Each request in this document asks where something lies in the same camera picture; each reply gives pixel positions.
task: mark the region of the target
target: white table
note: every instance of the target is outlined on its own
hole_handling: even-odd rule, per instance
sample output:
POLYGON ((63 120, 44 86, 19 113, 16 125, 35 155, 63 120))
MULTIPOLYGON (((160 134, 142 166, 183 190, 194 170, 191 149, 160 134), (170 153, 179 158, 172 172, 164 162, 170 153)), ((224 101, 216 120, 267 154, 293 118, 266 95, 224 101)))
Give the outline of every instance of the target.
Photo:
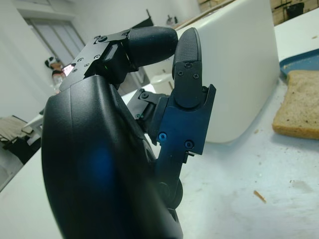
MULTIPOLYGON (((318 21, 319 9, 275 27, 280 60, 319 47, 319 38, 312 39, 319 35, 318 21)), ((177 213, 185 239, 319 238, 319 141, 277 135, 271 128, 286 89, 279 81, 239 139, 208 143, 202 156, 183 166, 177 213)), ((0 237, 60 238, 40 152, 0 193, 0 237)))

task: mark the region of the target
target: toast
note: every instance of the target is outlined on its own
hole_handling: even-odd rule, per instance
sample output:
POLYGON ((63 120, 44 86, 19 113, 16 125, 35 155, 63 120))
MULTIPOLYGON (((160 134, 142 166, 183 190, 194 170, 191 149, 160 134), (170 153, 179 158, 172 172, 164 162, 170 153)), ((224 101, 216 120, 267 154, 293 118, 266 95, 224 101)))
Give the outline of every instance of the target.
POLYGON ((319 139, 319 71, 291 71, 284 102, 273 122, 276 133, 319 139))

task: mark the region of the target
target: black screw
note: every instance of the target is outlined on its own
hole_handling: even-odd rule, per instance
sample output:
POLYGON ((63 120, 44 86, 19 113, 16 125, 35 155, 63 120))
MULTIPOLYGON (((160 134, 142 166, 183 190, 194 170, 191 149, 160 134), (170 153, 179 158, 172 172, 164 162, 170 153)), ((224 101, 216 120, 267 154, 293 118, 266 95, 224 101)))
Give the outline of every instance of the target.
POLYGON ((100 38, 98 39, 98 42, 106 41, 106 39, 108 39, 107 36, 100 36, 100 38))
POLYGON ((202 87, 202 91, 203 91, 203 93, 207 93, 208 92, 208 88, 206 86, 203 86, 202 87))
POLYGON ((142 93, 142 95, 141 95, 142 99, 146 99, 148 96, 149 96, 149 94, 146 92, 142 93))
POLYGON ((160 134, 159 134, 159 140, 160 140, 161 142, 165 141, 166 139, 167 139, 166 133, 160 133, 160 134))
POLYGON ((189 68, 192 68, 193 64, 191 64, 191 63, 186 63, 184 66, 185 66, 185 68, 189 69, 189 68))
POLYGON ((187 148, 187 149, 194 148, 194 143, 190 140, 187 140, 184 145, 185 145, 185 148, 187 148))

